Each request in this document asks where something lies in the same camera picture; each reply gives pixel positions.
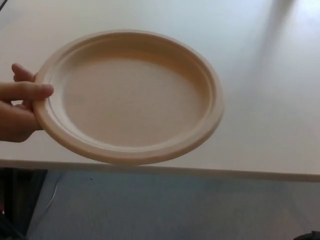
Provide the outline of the person's bare hand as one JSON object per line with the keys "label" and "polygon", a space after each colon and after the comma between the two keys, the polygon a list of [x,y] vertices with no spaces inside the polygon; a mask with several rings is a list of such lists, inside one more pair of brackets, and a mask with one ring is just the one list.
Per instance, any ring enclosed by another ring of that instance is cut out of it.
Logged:
{"label": "person's bare hand", "polygon": [[50,84],[34,83],[36,75],[14,63],[12,82],[0,83],[0,140],[22,143],[43,128],[36,119],[33,102],[42,101],[54,93]]}

